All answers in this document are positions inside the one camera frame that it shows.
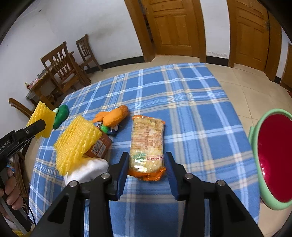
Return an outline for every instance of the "green bowl rim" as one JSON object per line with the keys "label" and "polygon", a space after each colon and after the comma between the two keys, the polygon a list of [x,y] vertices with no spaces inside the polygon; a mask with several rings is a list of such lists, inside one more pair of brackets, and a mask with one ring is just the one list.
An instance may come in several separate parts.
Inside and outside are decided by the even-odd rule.
{"label": "green bowl rim", "polygon": [[283,109],[271,109],[268,112],[266,112],[261,119],[258,121],[258,123],[256,124],[256,126],[254,127],[250,127],[249,130],[249,135],[248,135],[248,140],[249,143],[252,147],[253,150],[253,155],[255,158],[255,163],[257,166],[257,171],[258,171],[258,180],[259,180],[259,184],[260,184],[260,195],[261,195],[261,199],[264,201],[264,203],[271,209],[273,210],[282,210],[287,208],[288,206],[290,206],[292,204],[292,200],[290,200],[289,202],[283,203],[280,202],[279,200],[277,200],[272,193],[270,192],[263,174],[262,174],[262,170],[260,168],[260,162],[259,162],[259,158],[258,158],[258,134],[259,134],[259,130],[260,127],[262,125],[262,123],[264,122],[264,120],[268,117],[271,116],[273,114],[282,114],[285,115],[286,117],[288,117],[290,120],[292,120],[292,115],[287,112],[286,110]]}

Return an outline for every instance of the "green toy vegetable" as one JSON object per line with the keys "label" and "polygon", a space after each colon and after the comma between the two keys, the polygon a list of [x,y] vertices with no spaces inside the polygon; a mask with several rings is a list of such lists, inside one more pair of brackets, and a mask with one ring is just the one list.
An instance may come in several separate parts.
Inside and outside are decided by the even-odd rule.
{"label": "green toy vegetable", "polygon": [[61,105],[59,107],[59,110],[56,112],[56,117],[55,117],[55,122],[53,125],[53,129],[57,129],[62,122],[64,122],[66,120],[66,118],[69,115],[69,108],[67,105]]}

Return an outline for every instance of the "snack bag label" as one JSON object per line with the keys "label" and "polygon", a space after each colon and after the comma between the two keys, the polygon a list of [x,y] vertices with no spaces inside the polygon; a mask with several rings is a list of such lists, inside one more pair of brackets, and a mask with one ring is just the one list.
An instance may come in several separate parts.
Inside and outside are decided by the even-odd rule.
{"label": "snack bag label", "polygon": [[148,161],[161,161],[161,160],[163,160],[163,154],[162,155],[154,155],[154,156],[146,156],[146,159]]}
{"label": "snack bag label", "polygon": [[132,159],[134,159],[135,162],[142,162],[145,160],[145,158],[146,158],[146,153],[143,153],[143,152],[139,152],[132,156]]}

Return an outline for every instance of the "yellow foam net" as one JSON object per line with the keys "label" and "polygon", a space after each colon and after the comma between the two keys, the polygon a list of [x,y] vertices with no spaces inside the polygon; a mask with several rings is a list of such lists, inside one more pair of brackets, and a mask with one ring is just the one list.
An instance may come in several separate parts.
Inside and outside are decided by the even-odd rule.
{"label": "yellow foam net", "polygon": [[56,168],[60,175],[64,176],[83,164],[83,154],[101,135],[92,122],[81,115],[77,116],[54,144],[57,151]]}
{"label": "yellow foam net", "polygon": [[44,120],[46,123],[45,129],[35,135],[35,137],[37,139],[40,137],[48,138],[51,135],[55,117],[56,113],[50,110],[43,102],[40,101],[26,126],[29,126],[40,119]]}

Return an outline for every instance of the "brown box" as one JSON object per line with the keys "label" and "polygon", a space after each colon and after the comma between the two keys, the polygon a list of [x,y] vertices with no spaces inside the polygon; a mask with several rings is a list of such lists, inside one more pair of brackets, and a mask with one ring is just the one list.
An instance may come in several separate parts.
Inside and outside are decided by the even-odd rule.
{"label": "brown box", "polygon": [[89,157],[97,157],[97,158],[104,158],[107,150],[109,149],[112,140],[106,135],[102,130],[101,137],[97,140],[97,142],[90,147],[90,149],[85,153],[85,155]]}

